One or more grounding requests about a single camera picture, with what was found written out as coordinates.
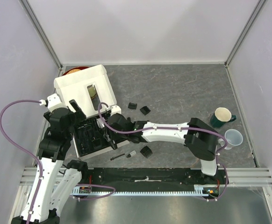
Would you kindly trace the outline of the white cardboard clipper box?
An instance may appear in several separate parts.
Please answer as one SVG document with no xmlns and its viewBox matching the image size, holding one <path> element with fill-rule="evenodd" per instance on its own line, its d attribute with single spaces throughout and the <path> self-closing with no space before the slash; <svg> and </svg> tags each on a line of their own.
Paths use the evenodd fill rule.
<svg viewBox="0 0 272 224">
<path fill-rule="evenodd" d="M 103 65 L 96 65 L 88 69 L 67 74 L 54 80 L 54 88 L 61 101 L 72 111 L 75 111 L 69 101 L 74 99 L 85 115 L 85 119 L 97 117 L 97 123 L 100 128 L 103 122 L 98 115 L 98 104 L 104 102 L 109 106 L 117 105 L 117 101 L 107 76 L 107 71 Z M 115 140 L 116 148 L 127 145 L 127 140 Z M 85 156 L 77 157 L 86 160 L 94 156 L 113 150 L 107 147 L 100 151 Z"/>
</svg>

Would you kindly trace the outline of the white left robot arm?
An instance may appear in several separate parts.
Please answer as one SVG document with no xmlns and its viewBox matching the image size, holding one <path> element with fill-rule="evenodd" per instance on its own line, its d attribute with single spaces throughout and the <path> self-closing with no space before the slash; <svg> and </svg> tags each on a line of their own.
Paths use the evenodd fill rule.
<svg viewBox="0 0 272 224">
<path fill-rule="evenodd" d="M 55 186 L 71 146 L 77 114 L 56 93 L 48 96 L 45 102 L 48 112 L 44 117 L 50 125 L 39 144 L 39 161 L 29 198 L 21 214 L 12 219 L 13 224 L 58 224 L 63 206 L 74 187 L 89 178 L 85 162 L 71 161 L 63 179 Z"/>
</svg>

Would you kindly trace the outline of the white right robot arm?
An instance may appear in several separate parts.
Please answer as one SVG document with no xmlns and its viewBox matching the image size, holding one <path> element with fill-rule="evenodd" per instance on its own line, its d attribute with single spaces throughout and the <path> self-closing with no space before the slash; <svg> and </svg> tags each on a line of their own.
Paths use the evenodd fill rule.
<svg viewBox="0 0 272 224">
<path fill-rule="evenodd" d="M 217 179 L 217 141 L 225 140 L 215 129 L 198 118 L 180 124 L 157 124 L 150 121 L 130 121 L 117 105 L 100 103 L 99 117 L 107 133 L 107 141 L 115 147 L 116 139 L 131 143 L 155 141 L 174 142 L 186 146 L 200 160 L 200 177 L 210 184 Z"/>
</svg>

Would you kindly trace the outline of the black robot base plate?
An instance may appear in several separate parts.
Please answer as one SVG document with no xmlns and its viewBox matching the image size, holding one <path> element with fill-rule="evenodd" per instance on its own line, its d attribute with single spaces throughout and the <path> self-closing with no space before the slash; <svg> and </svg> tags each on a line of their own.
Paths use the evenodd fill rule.
<svg viewBox="0 0 272 224">
<path fill-rule="evenodd" d="M 208 176 L 191 168 L 92 168 L 82 175 L 82 184 L 110 186 L 116 192 L 192 191 L 195 185 L 229 183 L 226 172 Z"/>
</svg>

